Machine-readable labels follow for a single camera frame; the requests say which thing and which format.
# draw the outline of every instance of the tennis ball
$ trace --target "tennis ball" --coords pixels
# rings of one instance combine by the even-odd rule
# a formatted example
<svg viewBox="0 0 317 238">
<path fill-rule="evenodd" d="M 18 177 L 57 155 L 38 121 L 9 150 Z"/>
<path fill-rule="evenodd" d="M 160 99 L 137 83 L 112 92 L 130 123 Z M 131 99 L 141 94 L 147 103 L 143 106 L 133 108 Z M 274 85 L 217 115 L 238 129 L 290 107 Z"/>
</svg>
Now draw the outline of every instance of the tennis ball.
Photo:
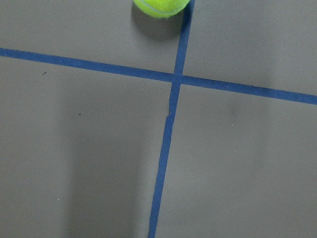
<svg viewBox="0 0 317 238">
<path fill-rule="evenodd" d="M 168 18 L 183 10 L 190 0 L 133 0 L 138 8 L 154 18 Z"/>
</svg>

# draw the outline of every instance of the gray surface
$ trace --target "gray surface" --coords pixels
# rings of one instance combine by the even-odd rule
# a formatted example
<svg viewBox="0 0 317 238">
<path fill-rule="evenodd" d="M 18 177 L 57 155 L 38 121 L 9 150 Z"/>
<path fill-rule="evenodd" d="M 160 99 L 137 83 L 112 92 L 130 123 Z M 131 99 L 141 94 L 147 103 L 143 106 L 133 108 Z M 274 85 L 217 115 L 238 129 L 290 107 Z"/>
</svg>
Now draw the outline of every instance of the gray surface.
<svg viewBox="0 0 317 238">
<path fill-rule="evenodd" d="M 317 237 L 317 108 L 182 86 L 157 238 Z"/>
<path fill-rule="evenodd" d="M 182 14 L 147 17 L 132 0 L 2 0 L 0 47 L 173 72 Z"/>
<path fill-rule="evenodd" d="M 0 78 L 0 237 L 146 237 L 170 84 L 6 58 Z"/>
<path fill-rule="evenodd" d="M 317 95 L 317 1 L 198 0 L 184 74 Z"/>
</svg>

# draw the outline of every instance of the ball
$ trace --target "ball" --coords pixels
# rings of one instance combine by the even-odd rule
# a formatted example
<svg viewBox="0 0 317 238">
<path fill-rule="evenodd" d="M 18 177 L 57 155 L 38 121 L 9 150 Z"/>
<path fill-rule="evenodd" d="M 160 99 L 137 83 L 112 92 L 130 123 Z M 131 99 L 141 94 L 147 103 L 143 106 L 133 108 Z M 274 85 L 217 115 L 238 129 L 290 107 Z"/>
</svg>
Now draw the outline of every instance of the ball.
<svg viewBox="0 0 317 238">
<path fill-rule="evenodd" d="M 190 0 L 133 0 L 138 8 L 154 18 L 168 18 L 183 10 Z"/>
</svg>

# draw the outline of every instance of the vertical blue line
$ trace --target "vertical blue line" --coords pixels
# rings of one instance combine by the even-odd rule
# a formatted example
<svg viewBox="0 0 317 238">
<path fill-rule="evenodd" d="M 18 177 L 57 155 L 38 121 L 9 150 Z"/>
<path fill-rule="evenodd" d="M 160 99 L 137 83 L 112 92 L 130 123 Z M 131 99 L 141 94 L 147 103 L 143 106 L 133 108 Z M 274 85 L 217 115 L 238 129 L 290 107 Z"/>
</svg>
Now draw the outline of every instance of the vertical blue line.
<svg viewBox="0 0 317 238">
<path fill-rule="evenodd" d="M 156 181 L 153 201 L 152 201 L 148 238 L 155 238 L 156 230 L 158 226 L 159 209 L 160 209 L 160 203 L 162 199 L 165 173 L 166 173 L 169 149 L 170 149 L 171 138 L 172 138 L 173 124 L 175 121 L 181 77 L 182 77 L 183 69 L 184 69 L 194 3 L 195 3 L 195 0 L 191 0 L 189 4 L 187 5 L 187 7 L 184 9 L 183 24 L 182 24 L 180 38 L 179 38 L 176 63 L 175 63 L 175 69 L 174 69 L 174 77 L 173 77 L 171 92 L 169 96 L 169 115 L 165 121 L 163 142 L 162 142 L 162 147 L 161 147 L 160 157 L 158 162 L 158 174 L 157 174 L 157 181 Z"/>
</svg>

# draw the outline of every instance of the white seam on tennis ball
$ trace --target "white seam on tennis ball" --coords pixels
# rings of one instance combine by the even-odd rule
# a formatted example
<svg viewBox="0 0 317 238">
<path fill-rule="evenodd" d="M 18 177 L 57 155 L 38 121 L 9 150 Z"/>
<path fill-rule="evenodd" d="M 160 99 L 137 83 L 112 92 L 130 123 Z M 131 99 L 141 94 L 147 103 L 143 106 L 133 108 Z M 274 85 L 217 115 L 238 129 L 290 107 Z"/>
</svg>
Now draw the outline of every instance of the white seam on tennis ball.
<svg viewBox="0 0 317 238">
<path fill-rule="evenodd" d="M 149 7 L 150 9 L 152 9 L 153 11 L 157 12 L 157 13 L 162 13 L 162 14 L 173 14 L 173 13 L 178 13 L 179 12 L 179 9 L 178 10 L 175 10 L 175 11 L 169 11 L 169 12 L 166 12 L 166 11 L 159 11 L 157 9 L 155 9 L 154 7 L 152 7 L 151 5 L 149 5 L 147 2 L 145 2 L 144 0 L 140 0 L 144 5 L 146 5 L 147 7 Z"/>
</svg>

